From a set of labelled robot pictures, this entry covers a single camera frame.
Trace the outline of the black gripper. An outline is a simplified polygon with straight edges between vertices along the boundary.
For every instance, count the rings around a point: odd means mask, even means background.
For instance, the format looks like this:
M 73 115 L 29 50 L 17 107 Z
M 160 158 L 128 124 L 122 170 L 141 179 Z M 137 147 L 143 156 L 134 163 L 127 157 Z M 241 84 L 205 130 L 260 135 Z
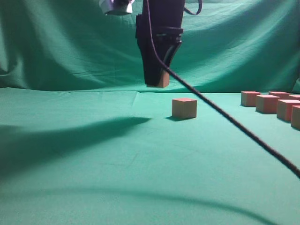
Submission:
M 154 40 L 169 37 L 180 37 L 183 33 L 181 27 L 182 16 L 167 14 L 151 14 L 149 26 L 149 18 L 147 14 L 138 14 L 136 16 L 136 32 L 135 38 L 138 44 L 145 44 L 150 39 L 150 29 Z M 172 60 L 180 48 L 181 43 L 170 45 L 165 54 L 165 65 L 170 67 Z M 150 45 L 139 46 L 142 62 L 144 81 L 147 85 L 158 85 L 161 74 L 165 71 L 158 62 L 153 49 Z

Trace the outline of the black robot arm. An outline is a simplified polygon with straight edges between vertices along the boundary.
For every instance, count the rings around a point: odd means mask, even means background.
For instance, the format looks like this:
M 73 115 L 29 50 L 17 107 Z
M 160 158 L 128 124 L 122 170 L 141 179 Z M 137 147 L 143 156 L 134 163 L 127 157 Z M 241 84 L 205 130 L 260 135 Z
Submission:
M 182 41 L 183 0 L 143 1 L 142 13 L 136 16 L 135 38 L 142 56 L 145 84 L 165 87 L 167 71 L 157 57 L 170 66 Z

